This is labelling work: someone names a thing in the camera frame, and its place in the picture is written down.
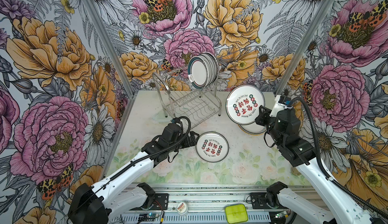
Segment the black striped rim plate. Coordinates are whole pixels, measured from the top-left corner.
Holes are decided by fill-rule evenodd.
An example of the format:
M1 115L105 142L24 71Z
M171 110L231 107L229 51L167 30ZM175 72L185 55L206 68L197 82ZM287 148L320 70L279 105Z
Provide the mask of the black striped rim plate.
M253 136L259 136L266 132L265 127L257 125L256 123L252 123L249 125L238 125L238 126L243 132Z

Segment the red floral pattern plate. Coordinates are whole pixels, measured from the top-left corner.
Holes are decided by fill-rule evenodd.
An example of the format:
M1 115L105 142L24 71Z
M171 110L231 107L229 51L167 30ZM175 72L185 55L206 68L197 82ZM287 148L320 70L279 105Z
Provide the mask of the red floral pattern plate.
M227 139L216 132L207 132L199 136L196 144L196 152L204 161L220 162L229 153Z

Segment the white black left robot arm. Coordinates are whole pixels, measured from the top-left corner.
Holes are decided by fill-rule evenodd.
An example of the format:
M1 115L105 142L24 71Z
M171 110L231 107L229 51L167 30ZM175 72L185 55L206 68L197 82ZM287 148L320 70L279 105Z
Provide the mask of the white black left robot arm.
M185 129L181 119L176 118L125 166L91 186L79 186L67 214L68 221L72 224L107 224L134 208L149 208L155 200L155 191L148 184L138 184L130 192L124 190L168 159L171 152L196 146L198 138L199 134L191 131L191 126Z

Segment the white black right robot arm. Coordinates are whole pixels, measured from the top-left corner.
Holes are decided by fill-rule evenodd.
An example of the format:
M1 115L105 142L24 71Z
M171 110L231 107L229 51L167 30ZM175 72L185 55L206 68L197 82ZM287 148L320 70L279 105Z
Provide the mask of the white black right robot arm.
M300 197L282 182L267 188L269 207L286 207L312 224L383 224L388 219L387 214L348 191L328 173L318 150L299 136L300 121L291 108L260 106L259 112L256 124L266 128L273 145L309 181L328 210Z

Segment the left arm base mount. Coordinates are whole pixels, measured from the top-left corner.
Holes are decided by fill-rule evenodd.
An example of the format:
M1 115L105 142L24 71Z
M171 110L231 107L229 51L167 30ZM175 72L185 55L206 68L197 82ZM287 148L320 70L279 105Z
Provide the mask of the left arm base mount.
M167 210L169 204L169 194L167 193L156 193L155 199L150 206L150 210Z

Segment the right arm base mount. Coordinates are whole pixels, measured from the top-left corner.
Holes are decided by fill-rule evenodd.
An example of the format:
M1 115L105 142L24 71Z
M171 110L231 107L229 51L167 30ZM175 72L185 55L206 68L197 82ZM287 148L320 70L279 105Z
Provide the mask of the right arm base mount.
M254 192L250 193L248 202L252 205L253 209L271 209L272 207L268 204L267 194Z

